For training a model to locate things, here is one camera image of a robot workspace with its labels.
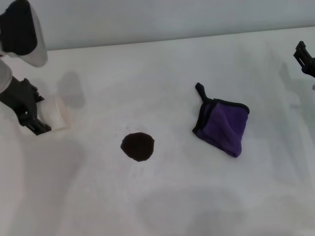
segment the white wall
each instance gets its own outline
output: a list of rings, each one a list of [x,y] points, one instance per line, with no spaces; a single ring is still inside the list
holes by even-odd
[[[4,11],[12,0],[1,0]],[[315,26],[314,0],[30,0],[49,49]]]

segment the purple cloth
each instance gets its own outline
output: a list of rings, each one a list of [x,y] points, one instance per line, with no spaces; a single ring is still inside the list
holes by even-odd
[[[242,152],[242,137],[248,119],[249,108],[241,103],[232,103],[206,97],[204,87],[196,85],[203,104],[194,134],[207,143],[225,151],[232,157]]]

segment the black clamp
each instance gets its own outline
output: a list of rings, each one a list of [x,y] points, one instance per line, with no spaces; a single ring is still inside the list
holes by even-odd
[[[18,81],[12,77],[10,85],[0,93],[0,101],[15,112],[22,126],[40,135],[51,131],[51,127],[37,118],[36,103],[44,100],[37,90],[27,79]]]
[[[294,57],[301,65],[302,72],[315,78],[315,58],[312,58],[308,53],[303,41],[300,41],[297,45]]]

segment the white table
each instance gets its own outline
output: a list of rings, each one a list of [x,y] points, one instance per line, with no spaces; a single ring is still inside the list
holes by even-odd
[[[2,236],[313,236],[315,80],[293,57],[315,28],[49,52],[40,69],[6,58],[73,126],[24,136],[0,105]],[[238,159],[192,133],[207,95],[251,113]],[[120,149],[145,132],[155,151]]]

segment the dark stain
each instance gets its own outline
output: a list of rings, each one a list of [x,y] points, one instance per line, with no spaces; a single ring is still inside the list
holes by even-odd
[[[120,146],[124,153],[135,161],[148,160],[154,150],[154,139],[144,133],[128,134]]]

